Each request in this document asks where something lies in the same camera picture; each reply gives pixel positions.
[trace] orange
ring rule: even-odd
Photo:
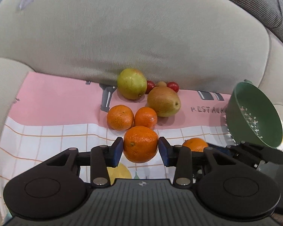
[[[148,127],[135,126],[124,135],[124,155],[133,163],[150,161],[157,153],[158,135]]]
[[[203,152],[203,149],[208,147],[208,144],[201,138],[191,138],[186,140],[183,146],[189,147],[192,151]]]
[[[157,114],[155,110],[149,107],[140,108],[134,117],[134,124],[136,126],[144,126],[150,129],[154,129],[157,123]]]
[[[116,105],[112,107],[107,114],[107,124],[117,131],[124,131],[132,127],[134,114],[132,110],[125,105]]]

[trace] beige couch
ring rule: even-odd
[[[0,135],[28,72],[113,83],[126,67],[227,94],[249,79],[283,120],[283,44],[229,0],[3,0]]]

